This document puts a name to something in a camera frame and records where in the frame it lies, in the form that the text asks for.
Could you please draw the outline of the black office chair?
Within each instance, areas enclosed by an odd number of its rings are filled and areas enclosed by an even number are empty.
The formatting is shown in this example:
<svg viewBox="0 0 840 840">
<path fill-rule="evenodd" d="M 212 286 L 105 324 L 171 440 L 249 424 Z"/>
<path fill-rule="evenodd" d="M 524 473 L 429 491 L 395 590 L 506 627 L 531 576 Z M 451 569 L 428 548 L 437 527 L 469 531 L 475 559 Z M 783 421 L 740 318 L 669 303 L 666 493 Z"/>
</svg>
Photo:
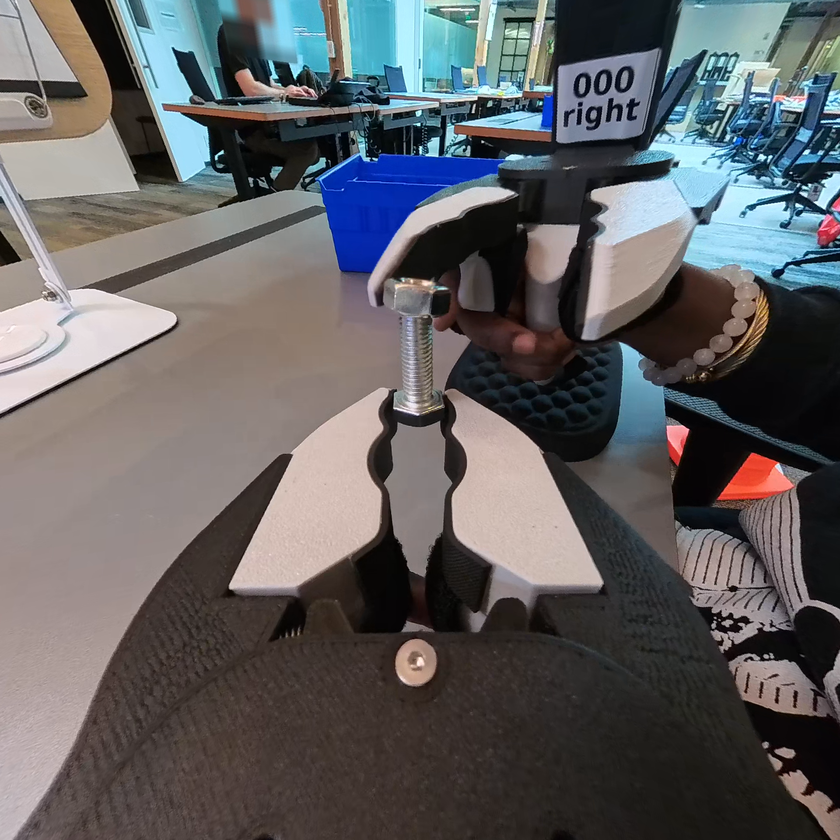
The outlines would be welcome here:
<svg viewBox="0 0 840 840">
<path fill-rule="evenodd" d="M 793 133 L 770 160 L 770 175 L 786 183 L 791 190 L 746 205 L 740 218 L 759 207 L 780 204 L 786 212 L 780 227 L 787 229 L 796 217 L 827 213 L 817 198 L 823 193 L 826 182 L 839 172 L 838 120 L 825 117 L 836 78 L 836 72 L 814 77 Z"/>
</svg>

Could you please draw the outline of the black wrist rest pad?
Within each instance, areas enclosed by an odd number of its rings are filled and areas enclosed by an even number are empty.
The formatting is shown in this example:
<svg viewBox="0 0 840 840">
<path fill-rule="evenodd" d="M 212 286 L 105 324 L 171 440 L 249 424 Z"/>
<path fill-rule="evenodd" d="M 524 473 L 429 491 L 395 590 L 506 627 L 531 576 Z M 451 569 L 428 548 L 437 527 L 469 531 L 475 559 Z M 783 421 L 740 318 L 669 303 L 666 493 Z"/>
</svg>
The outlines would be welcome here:
<svg viewBox="0 0 840 840">
<path fill-rule="evenodd" d="M 508 371 L 495 353 L 471 343 L 446 386 L 506 419 L 541 450 L 566 463 L 598 456 L 610 443 L 620 414 L 623 352 L 617 342 L 579 349 L 546 384 Z"/>
</svg>

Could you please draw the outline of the steel hex nut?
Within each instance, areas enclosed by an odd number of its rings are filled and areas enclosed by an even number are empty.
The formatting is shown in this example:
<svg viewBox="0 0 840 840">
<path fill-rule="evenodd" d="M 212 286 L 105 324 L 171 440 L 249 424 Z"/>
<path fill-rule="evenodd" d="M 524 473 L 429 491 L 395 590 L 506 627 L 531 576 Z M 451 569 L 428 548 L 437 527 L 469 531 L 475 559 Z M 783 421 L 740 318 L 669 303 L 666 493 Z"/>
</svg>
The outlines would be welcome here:
<svg viewBox="0 0 840 840">
<path fill-rule="evenodd" d="M 433 280 L 389 279 L 383 287 L 384 305 L 405 317 L 443 317 L 450 310 L 451 290 Z"/>
</svg>

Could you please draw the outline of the black and white printed trousers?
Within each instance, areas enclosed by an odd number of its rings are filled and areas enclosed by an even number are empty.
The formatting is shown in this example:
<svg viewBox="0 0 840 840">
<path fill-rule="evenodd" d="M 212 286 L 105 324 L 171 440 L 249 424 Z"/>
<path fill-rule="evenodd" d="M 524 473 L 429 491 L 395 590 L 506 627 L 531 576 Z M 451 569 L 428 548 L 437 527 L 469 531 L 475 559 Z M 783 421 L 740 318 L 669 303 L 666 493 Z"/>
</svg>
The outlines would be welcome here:
<svg viewBox="0 0 840 840">
<path fill-rule="evenodd" d="M 678 571 L 787 791 L 838 837 L 839 467 L 675 512 Z"/>
</svg>

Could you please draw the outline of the orange traffic cone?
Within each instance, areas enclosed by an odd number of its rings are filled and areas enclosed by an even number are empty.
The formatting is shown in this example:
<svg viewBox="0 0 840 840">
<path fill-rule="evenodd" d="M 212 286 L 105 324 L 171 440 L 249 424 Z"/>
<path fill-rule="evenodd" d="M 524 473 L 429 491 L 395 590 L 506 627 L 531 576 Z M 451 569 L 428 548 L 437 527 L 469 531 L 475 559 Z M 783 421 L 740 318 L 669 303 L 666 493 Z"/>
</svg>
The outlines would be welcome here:
<svg viewBox="0 0 840 840">
<path fill-rule="evenodd" d="M 794 487 L 777 461 L 753 453 L 728 427 L 670 425 L 666 435 L 677 507 L 759 500 Z"/>
</svg>

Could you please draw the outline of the person's right hand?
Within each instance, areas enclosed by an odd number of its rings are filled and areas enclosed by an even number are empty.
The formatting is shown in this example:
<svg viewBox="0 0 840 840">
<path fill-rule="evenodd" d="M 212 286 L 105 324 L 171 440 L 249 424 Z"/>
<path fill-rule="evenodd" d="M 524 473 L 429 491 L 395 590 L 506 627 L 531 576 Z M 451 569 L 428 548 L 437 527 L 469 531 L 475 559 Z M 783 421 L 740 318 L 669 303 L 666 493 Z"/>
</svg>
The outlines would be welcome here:
<svg viewBox="0 0 840 840">
<path fill-rule="evenodd" d="M 439 332 L 453 330 L 465 335 L 483 350 L 496 354 L 503 367 L 532 382 L 545 382 L 572 362 L 581 345 L 562 329 L 539 332 L 526 326 L 524 316 L 524 279 L 520 279 L 507 314 L 464 309 L 458 301 L 459 270 L 444 274 L 443 282 L 451 291 L 448 312 L 433 320 Z M 697 292 L 707 276 L 703 269 L 683 264 L 668 286 L 671 300 L 654 314 L 636 320 L 631 329 L 618 334 L 647 358 L 660 364 L 673 364 L 706 347 L 711 337 L 713 312 L 701 313 L 703 300 Z"/>
</svg>

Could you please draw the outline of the long office desk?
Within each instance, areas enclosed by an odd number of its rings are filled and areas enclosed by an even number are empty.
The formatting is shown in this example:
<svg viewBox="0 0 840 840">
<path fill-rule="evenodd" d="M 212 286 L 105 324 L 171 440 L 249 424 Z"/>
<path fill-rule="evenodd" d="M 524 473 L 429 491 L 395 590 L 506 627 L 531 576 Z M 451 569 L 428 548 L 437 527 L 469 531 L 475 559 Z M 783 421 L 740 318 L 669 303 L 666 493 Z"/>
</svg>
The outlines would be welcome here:
<svg viewBox="0 0 840 840">
<path fill-rule="evenodd" d="M 426 112 L 436 109 L 432 101 L 391 98 L 389 104 L 352 104 L 339 108 L 296 106 L 277 100 L 262 103 L 219 104 L 206 102 L 164 103 L 167 112 L 180 113 L 208 129 L 217 130 L 224 156 L 237 191 L 236 201 L 248 201 L 258 193 L 246 172 L 237 132 L 247 125 L 276 127 L 283 141 L 335 138 L 335 162 L 351 156 L 350 135 L 362 133 L 371 122 L 384 130 L 407 129 L 424 120 Z"/>
</svg>

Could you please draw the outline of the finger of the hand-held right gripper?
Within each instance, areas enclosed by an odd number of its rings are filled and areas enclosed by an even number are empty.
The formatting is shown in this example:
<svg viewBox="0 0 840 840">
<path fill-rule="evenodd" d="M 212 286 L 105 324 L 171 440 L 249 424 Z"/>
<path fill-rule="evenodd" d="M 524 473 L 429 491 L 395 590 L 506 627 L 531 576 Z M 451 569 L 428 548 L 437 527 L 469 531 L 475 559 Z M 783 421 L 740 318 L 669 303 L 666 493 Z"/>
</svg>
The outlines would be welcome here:
<svg viewBox="0 0 840 840">
<path fill-rule="evenodd" d="M 417 206 L 396 230 L 368 279 L 368 301 L 385 305 L 385 283 L 436 280 L 478 255 L 490 266 L 519 256 L 520 197 L 500 185 L 458 184 Z"/>
<path fill-rule="evenodd" d="M 685 256 L 697 218 L 669 178 L 594 189 L 594 232 L 583 248 L 575 303 L 578 337 L 621 332 L 662 297 Z"/>
</svg>

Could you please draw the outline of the brown office desk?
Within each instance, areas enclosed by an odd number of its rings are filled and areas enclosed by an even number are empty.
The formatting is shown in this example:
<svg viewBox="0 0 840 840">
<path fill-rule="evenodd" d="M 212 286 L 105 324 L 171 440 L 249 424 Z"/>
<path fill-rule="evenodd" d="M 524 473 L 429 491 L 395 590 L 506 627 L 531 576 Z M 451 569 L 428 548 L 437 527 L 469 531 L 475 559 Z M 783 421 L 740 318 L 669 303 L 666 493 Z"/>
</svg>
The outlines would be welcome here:
<svg viewBox="0 0 840 840">
<path fill-rule="evenodd" d="M 497 159 L 510 154 L 548 155 L 554 151 L 551 129 L 542 125 L 540 112 L 505 112 L 461 122 L 454 134 L 466 138 L 473 158 Z"/>
</svg>

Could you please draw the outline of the person's right forearm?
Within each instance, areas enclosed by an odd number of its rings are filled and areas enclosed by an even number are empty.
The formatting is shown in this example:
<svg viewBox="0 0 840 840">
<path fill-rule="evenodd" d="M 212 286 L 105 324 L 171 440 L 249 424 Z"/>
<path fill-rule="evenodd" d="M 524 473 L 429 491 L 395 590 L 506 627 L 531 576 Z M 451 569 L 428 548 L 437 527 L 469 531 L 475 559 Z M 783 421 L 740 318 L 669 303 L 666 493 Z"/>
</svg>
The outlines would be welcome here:
<svg viewBox="0 0 840 840">
<path fill-rule="evenodd" d="M 676 390 L 734 421 L 839 460 L 839 293 L 758 280 L 769 305 L 761 341 L 736 369 Z"/>
</svg>

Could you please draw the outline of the steel hex bolt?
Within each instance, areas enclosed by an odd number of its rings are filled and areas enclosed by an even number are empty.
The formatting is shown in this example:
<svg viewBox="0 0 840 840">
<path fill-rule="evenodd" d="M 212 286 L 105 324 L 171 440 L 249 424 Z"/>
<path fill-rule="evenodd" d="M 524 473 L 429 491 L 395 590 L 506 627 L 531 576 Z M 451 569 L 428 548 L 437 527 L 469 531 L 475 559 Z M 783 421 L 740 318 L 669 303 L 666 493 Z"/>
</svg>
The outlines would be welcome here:
<svg viewBox="0 0 840 840">
<path fill-rule="evenodd" d="M 393 412 L 401 424 L 425 427 L 445 414 L 444 398 L 434 389 L 435 318 L 398 316 L 402 388 L 394 393 Z"/>
</svg>

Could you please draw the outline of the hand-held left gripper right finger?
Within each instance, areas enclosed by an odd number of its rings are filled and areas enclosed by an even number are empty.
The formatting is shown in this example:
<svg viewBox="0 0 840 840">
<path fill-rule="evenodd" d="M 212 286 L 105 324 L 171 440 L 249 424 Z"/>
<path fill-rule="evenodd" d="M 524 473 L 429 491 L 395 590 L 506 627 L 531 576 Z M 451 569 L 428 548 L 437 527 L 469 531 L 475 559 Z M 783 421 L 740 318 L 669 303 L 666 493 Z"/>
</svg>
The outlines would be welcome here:
<svg viewBox="0 0 840 840">
<path fill-rule="evenodd" d="M 471 397 L 447 391 L 444 580 L 471 614 L 499 600 L 530 613 L 544 595 L 604 585 L 550 463 L 530 437 Z"/>
</svg>

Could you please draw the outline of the sign board on white stand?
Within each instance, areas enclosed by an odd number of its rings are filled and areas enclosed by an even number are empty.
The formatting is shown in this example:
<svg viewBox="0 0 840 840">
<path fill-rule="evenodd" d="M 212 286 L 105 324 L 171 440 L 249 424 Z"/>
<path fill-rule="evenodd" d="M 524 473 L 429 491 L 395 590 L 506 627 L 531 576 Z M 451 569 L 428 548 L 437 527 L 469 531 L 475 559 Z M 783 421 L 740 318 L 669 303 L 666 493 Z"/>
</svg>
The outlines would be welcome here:
<svg viewBox="0 0 840 840">
<path fill-rule="evenodd" d="M 2 2 L 2 143 L 79 139 L 111 114 L 107 73 L 71 2 Z M 176 315 L 96 288 L 68 289 L 4 164 L 2 205 L 43 282 L 1 314 L 1 414 L 172 331 Z"/>
</svg>

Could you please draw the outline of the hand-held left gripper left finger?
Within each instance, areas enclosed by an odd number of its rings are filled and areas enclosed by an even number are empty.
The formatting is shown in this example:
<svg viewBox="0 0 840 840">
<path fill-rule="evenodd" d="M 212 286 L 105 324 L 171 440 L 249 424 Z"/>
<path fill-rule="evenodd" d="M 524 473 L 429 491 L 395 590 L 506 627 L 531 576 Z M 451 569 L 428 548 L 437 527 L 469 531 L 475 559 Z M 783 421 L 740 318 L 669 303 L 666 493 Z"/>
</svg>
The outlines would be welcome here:
<svg viewBox="0 0 840 840">
<path fill-rule="evenodd" d="M 392 397 L 373 391 L 292 450 L 230 581 L 233 593 L 305 603 L 361 597 L 356 564 L 391 524 Z"/>
</svg>

